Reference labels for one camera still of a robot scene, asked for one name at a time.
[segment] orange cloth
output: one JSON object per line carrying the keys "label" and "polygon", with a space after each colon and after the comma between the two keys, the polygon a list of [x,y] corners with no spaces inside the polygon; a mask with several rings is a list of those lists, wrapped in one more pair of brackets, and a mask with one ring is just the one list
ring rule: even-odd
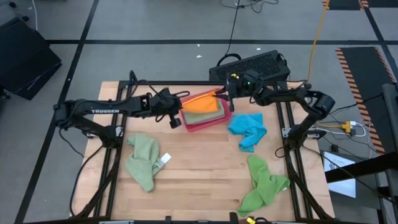
{"label": "orange cloth", "polygon": [[191,113],[212,113],[218,111],[217,98],[214,97],[215,92],[209,92],[192,98],[182,104],[182,108],[186,112]]}

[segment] bright green towel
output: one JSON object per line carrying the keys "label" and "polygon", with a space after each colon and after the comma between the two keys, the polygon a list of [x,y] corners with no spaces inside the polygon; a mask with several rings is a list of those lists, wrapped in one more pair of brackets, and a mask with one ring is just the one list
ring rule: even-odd
{"label": "bright green towel", "polygon": [[146,192],[150,192],[155,188],[155,174],[164,166],[159,159],[159,143],[139,133],[130,136],[127,143],[134,147],[134,153],[127,159],[126,169]]}
{"label": "bright green towel", "polygon": [[248,164],[254,189],[244,196],[242,205],[237,209],[242,217],[270,205],[275,196],[290,185],[285,176],[271,175],[266,162],[260,157],[251,155]]}

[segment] yellow clamp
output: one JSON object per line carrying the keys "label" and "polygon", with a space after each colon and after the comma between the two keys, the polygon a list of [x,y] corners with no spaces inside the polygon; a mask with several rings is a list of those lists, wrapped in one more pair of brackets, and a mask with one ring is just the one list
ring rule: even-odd
{"label": "yellow clamp", "polygon": [[255,224],[256,221],[254,221],[252,218],[248,218],[246,221],[248,221],[249,224]]}

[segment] pink container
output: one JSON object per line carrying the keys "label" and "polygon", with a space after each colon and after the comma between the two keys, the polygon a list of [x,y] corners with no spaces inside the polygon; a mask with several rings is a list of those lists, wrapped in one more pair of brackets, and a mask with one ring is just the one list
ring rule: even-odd
{"label": "pink container", "polygon": [[[216,90],[218,90],[218,89],[208,90],[208,91],[205,91],[203,93],[198,93],[198,94],[193,95],[193,96],[184,97],[184,98],[181,99],[181,102],[184,103],[184,102],[186,102],[188,100],[191,100],[194,97],[197,97],[197,96],[200,96],[200,95],[212,92],[212,91],[216,91]],[[180,113],[182,114],[182,120],[183,120],[183,123],[184,123],[187,131],[188,132],[194,132],[194,131],[198,131],[198,130],[201,130],[203,128],[207,128],[207,127],[210,127],[212,125],[215,125],[215,124],[218,124],[218,123],[221,123],[221,122],[224,122],[224,121],[229,121],[229,119],[231,119],[232,113],[229,111],[228,102],[226,100],[223,100],[223,99],[220,99],[220,100],[221,100],[221,103],[223,104],[225,117],[217,119],[217,120],[214,120],[214,121],[204,122],[202,124],[187,124],[185,122],[184,111],[180,110]]]}

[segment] yellow cable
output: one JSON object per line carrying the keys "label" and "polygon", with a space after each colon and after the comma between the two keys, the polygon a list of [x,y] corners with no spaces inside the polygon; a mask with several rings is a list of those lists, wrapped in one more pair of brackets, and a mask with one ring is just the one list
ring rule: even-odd
{"label": "yellow cable", "polygon": [[310,56],[310,65],[308,66],[308,78],[307,78],[308,82],[311,79],[313,53],[315,51],[315,46],[317,45],[317,40],[318,40],[319,34],[321,33],[321,30],[322,30],[322,24],[323,24],[323,20],[325,19],[326,10],[328,9],[329,2],[330,2],[330,0],[327,0],[325,7],[323,8],[321,20],[319,21],[319,25],[318,25],[317,34],[315,35],[315,39],[313,40],[313,44],[312,44],[312,48],[311,48],[311,56]]}
{"label": "yellow cable", "polygon": [[317,122],[318,125],[323,126],[323,127],[327,127],[327,128],[341,128],[340,125],[327,125],[327,124],[322,124]]}

